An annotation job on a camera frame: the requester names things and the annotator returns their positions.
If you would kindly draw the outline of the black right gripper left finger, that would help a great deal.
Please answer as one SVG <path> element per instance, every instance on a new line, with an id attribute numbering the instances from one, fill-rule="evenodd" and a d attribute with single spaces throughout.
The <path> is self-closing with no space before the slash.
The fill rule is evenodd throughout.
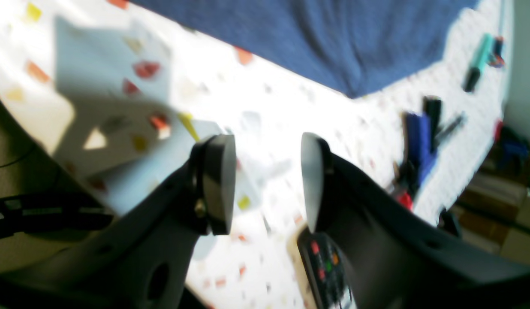
<path id="1" fill-rule="evenodd" d="M 176 309 L 201 236 L 231 231 L 233 135 L 189 160 L 130 213 L 80 245 L 0 274 L 0 309 Z"/>

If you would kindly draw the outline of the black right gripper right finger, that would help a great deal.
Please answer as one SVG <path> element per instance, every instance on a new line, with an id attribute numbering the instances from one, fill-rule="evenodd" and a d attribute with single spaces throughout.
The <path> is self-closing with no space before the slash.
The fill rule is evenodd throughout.
<path id="1" fill-rule="evenodd" d="M 339 250 L 357 308 L 530 309 L 530 266 L 423 221 L 314 133 L 301 172 L 309 230 Z"/>

